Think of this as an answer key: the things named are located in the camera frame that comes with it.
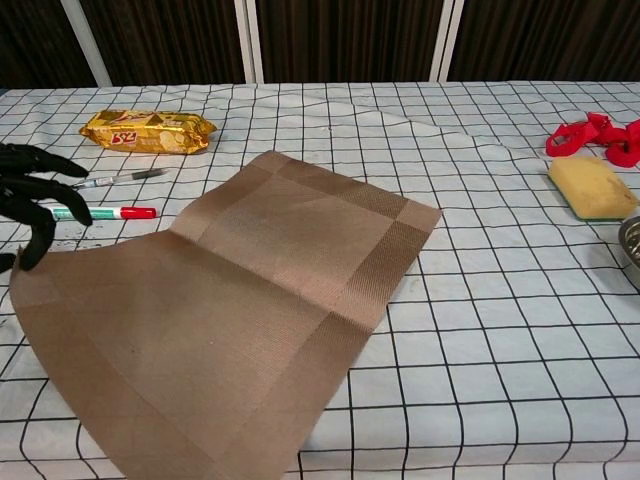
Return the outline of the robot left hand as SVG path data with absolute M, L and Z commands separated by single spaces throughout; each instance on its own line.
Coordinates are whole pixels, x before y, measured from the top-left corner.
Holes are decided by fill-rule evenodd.
M 3 272 L 18 263 L 24 271 L 33 269 L 45 256 L 54 239 L 56 220 L 51 211 L 38 204 L 53 199 L 65 205 L 72 217 L 84 226 L 93 219 L 83 197 L 71 186 L 56 180 L 37 178 L 37 173 L 59 173 L 74 178 L 88 175 L 71 160 L 26 144 L 1 145 L 1 215 L 27 225 L 31 239 L 20 255 L 3 253 Z

